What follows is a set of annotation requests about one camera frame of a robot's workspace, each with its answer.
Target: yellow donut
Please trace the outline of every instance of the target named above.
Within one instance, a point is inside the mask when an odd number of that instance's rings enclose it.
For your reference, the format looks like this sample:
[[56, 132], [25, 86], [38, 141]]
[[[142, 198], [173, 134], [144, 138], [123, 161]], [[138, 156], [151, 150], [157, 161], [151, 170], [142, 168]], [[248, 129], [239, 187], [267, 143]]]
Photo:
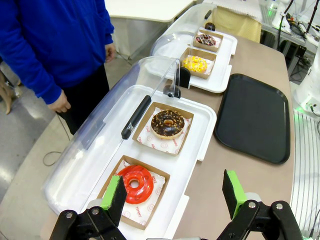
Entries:
[[207, 70], [207, 61], [204, 58], [198, 56], [187, 56], [182, 61], [182, 66], [189, 71], [204, 73]]

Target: yellow cloth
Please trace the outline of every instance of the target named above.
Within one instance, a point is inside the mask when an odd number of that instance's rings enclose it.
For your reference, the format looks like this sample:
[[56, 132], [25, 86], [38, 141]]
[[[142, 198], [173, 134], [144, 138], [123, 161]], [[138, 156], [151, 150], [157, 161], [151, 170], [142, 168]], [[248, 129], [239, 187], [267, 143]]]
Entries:
[[212, 13], [212, 22], [219, 32], [244, 37], [256, 43], [260, 42], [262, 25], [249, 16], [217, 6]]

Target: display case handle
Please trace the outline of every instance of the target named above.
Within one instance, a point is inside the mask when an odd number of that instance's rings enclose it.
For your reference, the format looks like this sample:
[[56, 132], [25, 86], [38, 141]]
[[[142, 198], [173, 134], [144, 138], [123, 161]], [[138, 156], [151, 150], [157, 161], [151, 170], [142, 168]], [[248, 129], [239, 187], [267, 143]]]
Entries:
[[136, 108], [132, 116], [130, 117], [125, 127], [123, 128], [121, 132], [121, 136], [123, 139], [127, 140], [130, 137], [131, 133], [135, 129], [137, 123], [142, 118], [143, 114], [147, 110], [150, 103], [151, 103], [151, 96], [146, 95], [144, 99], [141, 101], [141, 103], [139, 104], [139, 106]]

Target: white display case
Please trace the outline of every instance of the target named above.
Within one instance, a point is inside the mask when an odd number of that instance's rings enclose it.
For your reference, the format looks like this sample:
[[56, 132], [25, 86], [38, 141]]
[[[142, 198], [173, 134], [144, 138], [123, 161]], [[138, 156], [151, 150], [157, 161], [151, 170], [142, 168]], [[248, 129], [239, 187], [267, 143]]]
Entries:
[[223, 36], [218, 51], [209, 51], [193, 46], [193, 41], [198, 31], [205, 30], [205, 15], [209, 11], [213, 12], [215, 7], [213, 4], [198, 4], [191, 7], [153, 44], [150, 55], [180, 59], [184, 51], [190, 47], [194, 50], [215, 54], [214, 66], [209, 77], [203, 79], [192, 75], [189, 86], [212, 93], [222, 93], [227, 89], [232, 69], [230, 59], [236, 53], [238, 40], [229, 34], [209, 30], [208, 32], [212, 34]]
[[[161, 66], [161, 70], [153, 74], [150, 69], [156, 66]], [[173, 81], [167, 76], [172, 72], [175, 72]], [[83, 212], [126, 155], [169, 174], [170, 179], [144, 230], [123, 221], [118, 228], [128, 240], [173, 237], [189, 199], [185, 189], [197, 160], [204, 159], [217, 119], [210, 107], [183, 96], [173, 97], [176, 84], [179, 84], [179, 61], [152, 56], [136, 63], [110, 90], [76, 133], [44, 184], [44, 195], [57, 215], [67, 209]], [[149, 104], [166, 104], [193, 114], [178, 155], [155, 150], [133, 139], [140, 120], [131, 121], [132, 115], [146, 96], [150, 96]]]

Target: floor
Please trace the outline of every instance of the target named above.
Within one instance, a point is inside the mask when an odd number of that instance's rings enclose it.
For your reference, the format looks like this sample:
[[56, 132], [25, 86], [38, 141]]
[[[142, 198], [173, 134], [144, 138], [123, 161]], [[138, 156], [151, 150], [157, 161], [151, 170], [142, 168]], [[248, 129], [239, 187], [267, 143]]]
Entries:
[[[151, 45], [134, 59], [118, 55], [106, 64], [110, 87], [132, 64], [147, 57], [150, 48]], [[18, 77], [5, 63], [0, 69], [17, 84]], [[21, 95], [13, 102], [9, 115], [5, 115], [4, 102], [0, 101], [0, 240], [40, 240], [42, 226], [51, 213], [41, 188], [53, 166], [44, 163], [54, 163], [60, 156], [55, 152], [62, 152], [72, 135], [63, 119], [31, 90], [24, 86], [19, 90]]]
[[[14, 85], [18, 82], [4, 62], [0, 69]], [[19, 166], [55, 115], [31, 90], [25, 86], [19, 90], [21, 95], [13, 102], [10, 114], [5, 114], [5, 104], [0, 102], [0, 202]]]

